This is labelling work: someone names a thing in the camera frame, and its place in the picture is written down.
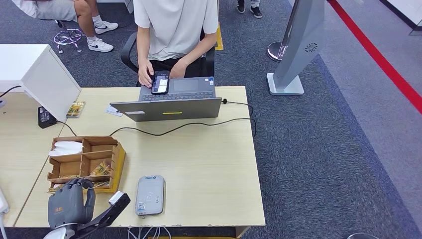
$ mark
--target black sneaker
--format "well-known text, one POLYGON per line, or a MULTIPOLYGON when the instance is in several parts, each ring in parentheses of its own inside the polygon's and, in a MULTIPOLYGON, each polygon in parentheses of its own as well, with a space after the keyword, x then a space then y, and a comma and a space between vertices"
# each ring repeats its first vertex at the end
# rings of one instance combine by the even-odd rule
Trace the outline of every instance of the black sneaker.
POLYGON ((238 0, 237 1, 237 11, 239 13, 245 12, 245 0, 238 0))
POLYGON ((253 15, 254 15, 256 18, 261 18, 261 17, 262 17, 262 13, 261 13, 261 11, 259 10, 259 7, 251 7, 251 13, 253 13, 253 15))

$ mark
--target robotic hand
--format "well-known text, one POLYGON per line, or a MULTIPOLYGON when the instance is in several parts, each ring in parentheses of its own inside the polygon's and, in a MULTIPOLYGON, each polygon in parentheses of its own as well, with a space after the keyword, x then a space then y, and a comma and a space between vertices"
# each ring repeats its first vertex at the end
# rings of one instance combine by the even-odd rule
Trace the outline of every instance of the robotic hand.
POLYGON ((85 178, 67 182, 48 199, 48 224, 51 229, 63 225, 86 224, 92 220, 95 204, 93 184, 85 178), (84 205, 83 189, 88 188, 84 205))
POLYGON ((53 229, 44 239, 81 239, 113 223, 129 204, 126 193, 116 192, 108 201, 110 207, 91 221, 94 213, 93 184, 85 178, 66 183, 48 200, 48 223, 53 229), (84 204, 83 189, 88 189, 84 204))

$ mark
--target phone screen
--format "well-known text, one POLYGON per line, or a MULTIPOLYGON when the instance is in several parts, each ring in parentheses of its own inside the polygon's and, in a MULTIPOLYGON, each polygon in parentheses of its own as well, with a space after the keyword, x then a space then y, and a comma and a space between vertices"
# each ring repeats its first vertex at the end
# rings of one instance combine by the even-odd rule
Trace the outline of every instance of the phone screen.
POLYGON ((152 92, 154 93, 165 93, 167 92, 168 76, 157 76, 155 82, 152 85, 152 92))

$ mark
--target power adapter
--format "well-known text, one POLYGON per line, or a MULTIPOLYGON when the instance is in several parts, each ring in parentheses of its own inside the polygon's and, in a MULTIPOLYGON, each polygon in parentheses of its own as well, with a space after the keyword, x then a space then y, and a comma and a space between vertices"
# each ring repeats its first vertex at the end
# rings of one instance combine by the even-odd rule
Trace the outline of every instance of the power adapter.
POLYGON ((44 107, 38 107, 38 126, 47 128, 57 123, 56 118, 50 114, 44 107))

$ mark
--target small card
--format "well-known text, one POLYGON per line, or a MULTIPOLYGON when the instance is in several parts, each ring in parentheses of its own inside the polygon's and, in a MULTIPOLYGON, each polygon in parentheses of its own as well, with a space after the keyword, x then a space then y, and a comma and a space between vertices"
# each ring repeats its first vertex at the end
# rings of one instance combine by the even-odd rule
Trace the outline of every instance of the small card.
POLYGON ((105 110, 105 112, 112 114, 112 115, 115 115, 115 116, 122 116, 123 115, 123 113, 120 113, 120 111, 118 111, 113 106, 108 106, 107 109, 105 110))
POLYGON ((81 102, 73 102, 70 106, 69 111, 67 111, 66 117, 67 118, 79 118, 81 116, 82 110, 84 109, 85 101, 81 102))

